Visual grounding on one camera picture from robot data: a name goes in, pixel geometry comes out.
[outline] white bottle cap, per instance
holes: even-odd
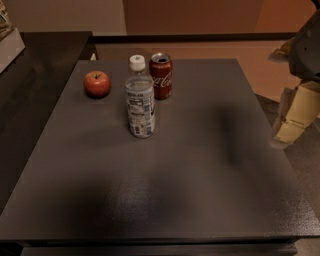
[[[132,71],[141,71],[145,69],[146,62],[142,55],[133,55],[130,57],[130,68]]]

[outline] water bottle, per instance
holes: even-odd
[[[125,94],[130,130],[138,138],[148,138],[155,129],[153,79],[145,70],[143,56],[131,56],[129,66],[131,74],[126,80]]]

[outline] apple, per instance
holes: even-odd
[[[103,98],[111,89],[109,76],[102,71],[91,71],[83,80],[85,92],[91,98]]]

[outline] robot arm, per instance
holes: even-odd
[[[316,6],[317,10],[319,10],[320,9],[320,4],[319,4],[318,0],[311,0],[311,1]]]
[[[320,113],[320,10],[291,41],[288,61],[290,73],[302,82],[282,93],[271,140],[276,148],[291,145]]]

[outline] red can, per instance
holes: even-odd
[[[172,60],[170,56],[166,53],[152,55],[149,70],[154,81],[155,99],[168,98],[172,89]]]

